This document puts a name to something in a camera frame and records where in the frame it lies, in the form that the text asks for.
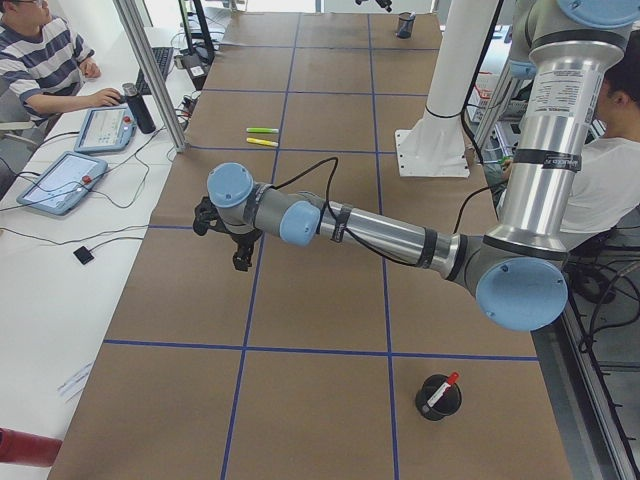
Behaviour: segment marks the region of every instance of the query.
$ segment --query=white desk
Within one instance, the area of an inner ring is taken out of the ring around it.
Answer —
[[[151,45],[169,46],[175,31],[149,29]],[[106,55],[96,54],[102,76],[89,80],[81,94],[105,87],[122,90],[135,82],[138,64],[122,34]],[[173,69],[167,88],[174,105],[193,92],[184,70]],[[150,96],[145,97],[157,127],[162,118]],[[50,136],[77,131],[85,112],[65,114]],[[137,131],[132,144],[122,153],[104,155],[110,166],[123,162],[149,139]],[[68,136],[43,145],[25,168],[43,171],[58,156],[72,150],[76,137]],[[65,217],[34,213],[28,208],[0,212],[0,226],[58,242],[80,239],[131,225],[146,225],[171,168],[172,143],[166,130],[160,132],[138,156],[149,165],[149,174],[139,198],[127,209],[113,206],[103,196],[91,193]],[[127,204],[142,180],[146,168],[135,159],[110,172],[95,189],[119,204]],[[28,186],[17,179],[0,203],[16,205],[15,198]],[[94,252],[95,259],[81,265],[73,251],[110,238],[144,236],[136,229],[87,240],[79,244],[52,246],[45,242],[0,234],[0,426],[38,435],[63,438],[80,395],[65,402],[57,388],[98,352],[140,241],[114,241]],[[49,469],[0,463],[0,480],[44,479]]]

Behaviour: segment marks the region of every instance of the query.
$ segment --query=tablet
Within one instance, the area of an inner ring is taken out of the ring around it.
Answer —
[[[80,153],[110,153],[124,150],[135,131],[127,105],[90,108],[84,117],[74,150]]]
[[[107,162],[64,152],[16,201],[52,215],[74,208],[107,171]]]

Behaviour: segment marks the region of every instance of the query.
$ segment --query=man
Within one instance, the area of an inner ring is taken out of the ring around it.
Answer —
[[[100,68],[93,50],[51,15],[46,0],[0,0],[0,12],[0,77],[37,124],[56,113],[119,104],[113,88],[75,96],[83,77],[99,77]]]
[[[640,31],[633,31],[624,58],[604,76],[596,118],[606,130],[582,150],[582,170],[573,179],[560,226],[567,250],[611,229],[640,204],[639,102]],[[509,166],[504,179],[510,170]]]

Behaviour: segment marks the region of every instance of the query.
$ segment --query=water bottle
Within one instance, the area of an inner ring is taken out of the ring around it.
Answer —
[[[147,104],[144,103],[144,98],[142,98],[136,86],[133,83],[125,83],[122,85],[122,90],[124,91],[124,99],[140,131],[142,133],[155,131],[156,126],[153,123],[153,118],[151,118]]]

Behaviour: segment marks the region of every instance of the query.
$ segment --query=blue joint cap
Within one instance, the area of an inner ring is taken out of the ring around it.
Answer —
[[[500,262],[480,278],[476,301],[489,319],[511,330],[536,330],[553,322],[567,303],[560,270],[539,258]]]
[[[280,238],[304,247],[309,244],[320,223],[320,209],[300,200],[291,205],[280,222]]]
[[[216,207],[232,208],[247,199],[253,189],[253,177],[239,163],[223,163],[209,174],[207,189]]]
[[[640,19],[640,0],[556,0],[571,20],[591,28],[614,29]]]
[[[532,80],[536,76],[537,69],[531,62],[509,60],[509,71],[511,76],[520,80]]]

